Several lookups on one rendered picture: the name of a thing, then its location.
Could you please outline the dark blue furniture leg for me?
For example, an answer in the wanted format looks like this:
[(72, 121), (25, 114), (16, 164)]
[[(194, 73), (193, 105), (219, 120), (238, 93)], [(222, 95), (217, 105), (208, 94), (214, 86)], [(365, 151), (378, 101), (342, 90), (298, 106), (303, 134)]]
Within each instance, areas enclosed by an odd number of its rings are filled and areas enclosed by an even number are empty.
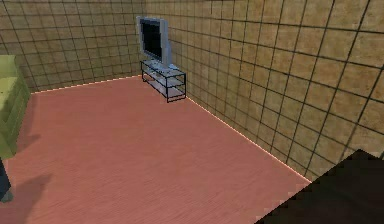
[(13, 200), (11, 183), (6, 173), (4, 164), (0, 159), (0, 202), (7, 203)]

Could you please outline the grey television set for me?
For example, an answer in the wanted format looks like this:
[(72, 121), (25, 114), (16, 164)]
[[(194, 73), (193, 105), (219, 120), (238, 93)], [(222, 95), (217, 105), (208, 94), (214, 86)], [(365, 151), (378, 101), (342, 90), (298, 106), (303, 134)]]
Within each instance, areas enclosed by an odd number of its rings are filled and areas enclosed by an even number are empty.
[(140, 51), (164, 68), (176, 69), (172, 63), (171, 45), (168, 38), (168, 22), (161, 18), (136, 17)]

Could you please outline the green sofa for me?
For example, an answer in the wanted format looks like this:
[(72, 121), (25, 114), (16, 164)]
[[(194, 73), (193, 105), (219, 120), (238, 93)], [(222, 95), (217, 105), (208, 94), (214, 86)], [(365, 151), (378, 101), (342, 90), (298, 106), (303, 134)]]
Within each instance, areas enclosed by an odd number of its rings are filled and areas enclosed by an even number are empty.
[(29, 88), (15, 55), (0, 55), (0, 158), (12, 158), (27, 104)]

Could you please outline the black glass television stand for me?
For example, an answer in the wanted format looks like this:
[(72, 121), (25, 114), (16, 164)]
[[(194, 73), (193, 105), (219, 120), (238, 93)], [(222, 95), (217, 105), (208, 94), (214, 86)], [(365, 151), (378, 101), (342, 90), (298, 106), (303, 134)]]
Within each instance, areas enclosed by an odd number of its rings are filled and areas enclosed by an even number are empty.
[(186, 74), (179, 69), (162, 68), (155, 60), (140, 62), (142, 81), (166, 98), (168, 103), (186, 98)]

